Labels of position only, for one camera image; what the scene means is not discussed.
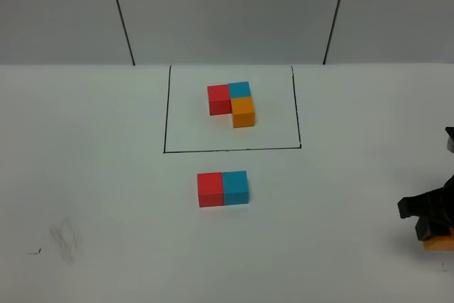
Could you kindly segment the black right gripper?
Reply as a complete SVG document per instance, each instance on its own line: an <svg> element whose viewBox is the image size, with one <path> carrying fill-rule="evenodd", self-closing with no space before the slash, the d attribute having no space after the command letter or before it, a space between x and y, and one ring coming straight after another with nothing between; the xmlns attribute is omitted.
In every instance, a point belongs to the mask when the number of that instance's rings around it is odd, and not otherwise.
<svg viewBox="0 0 454 303"><path fill-rule="evenodd" d="M401 219L420 217L415 226L419 241L449 236L450 228L453 228L453 176L441 188L426 195L404 197L397 206Z"/></svg>

